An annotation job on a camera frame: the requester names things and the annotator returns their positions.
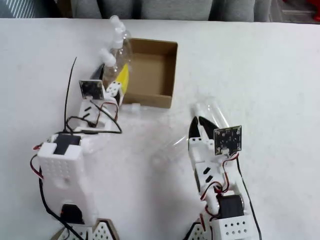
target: circuit board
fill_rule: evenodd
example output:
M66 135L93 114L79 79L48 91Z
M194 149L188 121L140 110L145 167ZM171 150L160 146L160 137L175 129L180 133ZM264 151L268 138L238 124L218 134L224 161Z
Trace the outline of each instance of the circuit board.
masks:
M241 151L242 127L233 126L214 130L215 155L223 154L229 149L229 154Z
M103 100L103 84L101 80L80 80L80 88L83 99L92 97L94 100Z

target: yellow label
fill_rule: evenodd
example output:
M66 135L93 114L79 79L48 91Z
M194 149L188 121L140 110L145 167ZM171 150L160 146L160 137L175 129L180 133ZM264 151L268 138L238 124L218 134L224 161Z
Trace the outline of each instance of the yellow label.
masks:
M126 94L129 83L129 68L127 63L123 66L121 72L116 78L116 81L121 83L121 90L123 92L123 95Z

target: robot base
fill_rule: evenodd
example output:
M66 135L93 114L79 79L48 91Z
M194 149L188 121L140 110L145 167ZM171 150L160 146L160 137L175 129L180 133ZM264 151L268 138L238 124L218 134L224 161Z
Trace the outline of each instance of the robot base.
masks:
M76 232L86 240L119 240L118 233L110 219L98 219L95 226L85 227L77 225L74 227ZM77 240L78 238L64 227L58 231L51 240Z

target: open cardboard box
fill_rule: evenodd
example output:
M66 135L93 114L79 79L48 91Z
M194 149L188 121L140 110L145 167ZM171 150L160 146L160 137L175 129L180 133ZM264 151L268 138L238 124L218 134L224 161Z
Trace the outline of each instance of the open cardboard box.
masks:
M131 46L132 73L123 102L170 108L174 92L178 44L132 38Z

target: white table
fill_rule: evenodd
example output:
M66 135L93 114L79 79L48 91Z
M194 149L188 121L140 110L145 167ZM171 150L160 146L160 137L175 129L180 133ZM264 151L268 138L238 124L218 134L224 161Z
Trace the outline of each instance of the white table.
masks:
M187 135L190 104L216 96L229 121L243 126L240 164L263 239L319 239L320 26L125 24L133 37L178 42L174 95L170 110L120 116L117 147L107 145L88 168L100 216L113 220L122 240L185 236L204 203L187 143L170 144ZM78 80L98 65L110 27L93 19L0 19L1 239L48 239L60 228L42 205L31 147L63 127L75 56L68 114L77 114Z

